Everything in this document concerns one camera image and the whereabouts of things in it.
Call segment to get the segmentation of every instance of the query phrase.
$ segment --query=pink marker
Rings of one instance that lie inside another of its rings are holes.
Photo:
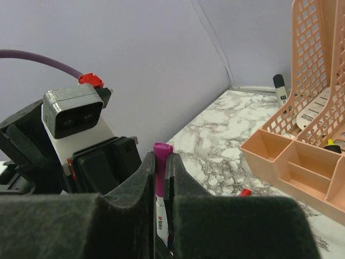
[[[164,179],[168,156],[173,152],[173,146],[165,143],[153,145],[156,160],[156,229],[157,235],[168,245],[168,219],[164,205]]]

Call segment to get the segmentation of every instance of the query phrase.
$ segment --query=organizer compartment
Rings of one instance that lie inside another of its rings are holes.
[[[252,173],[256,177],[274,184],[279,173],[272,162],[284,152],[291,142],[291,139],[259,129],[241,148]]]
[[[345,157],[339,160],[335,168],[326,200],[345,212]]]
[[[320,200],[325,199],[340,155],[294,141],[276,160],[279,179]]]
[[[273,161],[292,142],[291,139],[259,129],[242,145],[242,149]]]

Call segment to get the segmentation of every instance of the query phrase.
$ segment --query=white marble table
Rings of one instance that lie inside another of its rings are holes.
[[[227,91],[169,143],[187,171],[210,193],[231,196],[248,188],[255,196],[288,196],[257,179],[240,145],[278,110],[276,97]],[[345,227],[299,202],[322,258],[345,258]]]

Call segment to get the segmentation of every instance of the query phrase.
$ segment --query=red connector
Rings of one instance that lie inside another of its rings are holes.
[[[74,169],[73,169],[73,167],[72,167],[72,159],[70,159],[70,158],[67,158],[67,163],[68,163],[68,165],[69,165],[69,167],[70,167],[70,171],[71,171],[71,175],[72,175],[72,177],[73,177],[73,179],[77,179],[77,176],[75,175],[75,171],[74,171]]]
[[[79,77],[78,82],[80,84],[91,84],[93,86],[93,88],[103,88],[103,81],[102,79],[100,79],[98,76],[96,76],[93,73],[89,73],[89,74],[83,74],[82,76]]]

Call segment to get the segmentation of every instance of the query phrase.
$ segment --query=pink plastic organizer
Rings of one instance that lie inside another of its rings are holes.
[[[345,0],[295,0],[292,87],[287,103],[243,145],[253,174],[345,225]],[[323,110],[300,129],[298,114],[330,87]],[[294,135],[288,139],[284,133]]]

